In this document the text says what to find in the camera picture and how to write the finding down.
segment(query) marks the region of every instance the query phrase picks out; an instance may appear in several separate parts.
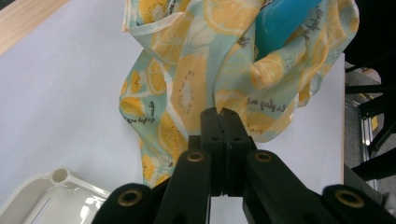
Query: white table surface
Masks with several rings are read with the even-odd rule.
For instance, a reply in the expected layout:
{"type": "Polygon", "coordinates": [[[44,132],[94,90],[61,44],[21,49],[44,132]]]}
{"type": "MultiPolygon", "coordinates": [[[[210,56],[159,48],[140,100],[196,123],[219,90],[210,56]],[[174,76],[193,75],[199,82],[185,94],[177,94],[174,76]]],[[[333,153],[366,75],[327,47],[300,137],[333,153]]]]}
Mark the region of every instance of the white table surface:
{"type": "MultiPolygon", "coordinates": [[[[119,94],[140,45],[120,31],[124,1],[69,0],[0,56],[0,206],[29,177],[68,167],[112,191],[141,183],[137,135],[119,94]]],[[[344,57],[274,151],[307,187],[343,182],[344,57]]],[[[212,199],[212,223],[247,223],[238,198],[212,199]]]]}

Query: yellow lemon pattern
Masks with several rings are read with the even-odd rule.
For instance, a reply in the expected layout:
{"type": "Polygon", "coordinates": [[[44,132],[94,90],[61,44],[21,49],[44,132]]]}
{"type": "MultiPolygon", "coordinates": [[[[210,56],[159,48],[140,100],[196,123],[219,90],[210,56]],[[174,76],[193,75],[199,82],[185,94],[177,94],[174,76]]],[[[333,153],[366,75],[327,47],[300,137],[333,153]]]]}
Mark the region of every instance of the yellow lemon pattern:
{"type": "Polygon", "coordinates": [[[291,10],[288,1],[126,0],[123,30],[144,49],[121,87],[120,112],[141,137],[146,185],[172,175],[203,110],[235,111],[266,142],[308,104],[356,34],[359,13],[353,0],[301,0],[291,10]],[[266,49],[279,42],[265,29],[286,29],[279,24],[299,10],[306,18],[281,48],[266,49]]]}
{"type": "Polygon", "coordinates": [[[145,106],[139,98],[126,97],[120,101],[120,108],[129,115],[142,116],[145,115],[145,106]]]}
{"type": "Polygon", "coordinates": [[[200,114],[206,109],[206,59],[190,54],[180,60],[173,83],[170,103],[190,134],[200,129],[200,114]]]}
{"type": "Polygon", "coordinates": [[[155,60],[151,60],[148,66],[148,86],[154,95],[161,95],[166,91],[163,70],[155,60]]]}

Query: brass screw insert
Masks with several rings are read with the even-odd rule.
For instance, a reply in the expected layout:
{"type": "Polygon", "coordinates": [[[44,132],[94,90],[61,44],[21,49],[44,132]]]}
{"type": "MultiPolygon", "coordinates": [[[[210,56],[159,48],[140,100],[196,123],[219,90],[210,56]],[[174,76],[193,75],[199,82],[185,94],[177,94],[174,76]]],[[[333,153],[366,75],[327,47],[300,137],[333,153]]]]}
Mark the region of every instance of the brass screw insert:
{"type": "Polygon", "coordinates": [[[187,156],[189,161],[201,161],[204,159],[204,155],[200,152],[192,152],[187,156]]]}
{"type": "Polygon", "coordinates": [[[349,207],[362,208],[364,206],[364,201],[359,195],[346,189],[337,190],[335,198],[349,207]]]}
{"type": "Polygon", "coordinates": [[[271,154],[263,152],[263,151],[256,153],[255,157],[256,157],[257,161],[262,161],[262,162],[269,162],[272,160],[271,154]]]}
{"type": "Polygon", "coordinates": [[[128,189],[119,196],[119,204],[124,207],[133,206],[139,203],[142,197],[142,191],[139,189],[128,189]]]}

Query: wooden surface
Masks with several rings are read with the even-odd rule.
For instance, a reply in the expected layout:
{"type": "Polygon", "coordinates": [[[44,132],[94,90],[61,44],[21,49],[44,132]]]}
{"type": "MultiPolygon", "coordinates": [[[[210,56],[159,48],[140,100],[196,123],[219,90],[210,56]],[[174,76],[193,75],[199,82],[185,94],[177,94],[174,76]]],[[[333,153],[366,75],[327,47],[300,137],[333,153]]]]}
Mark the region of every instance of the wooden surface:
{"type": "Polygon", "coordinates": [[[0,55],[24,38],[67,0],[17,0],[0,11],[0,55]]]}

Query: white plastic tray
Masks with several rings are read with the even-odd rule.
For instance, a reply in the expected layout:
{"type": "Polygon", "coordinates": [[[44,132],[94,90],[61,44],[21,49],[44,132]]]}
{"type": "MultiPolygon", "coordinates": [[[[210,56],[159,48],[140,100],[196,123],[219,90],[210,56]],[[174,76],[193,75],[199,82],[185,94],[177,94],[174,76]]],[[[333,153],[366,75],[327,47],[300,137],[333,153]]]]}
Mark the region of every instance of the white plastic tray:
{"type": "Polygon", "coordinates": [[[92,223],[108,195],[61,167],[21,184],[0,209],[0,224],[92,223]]]}

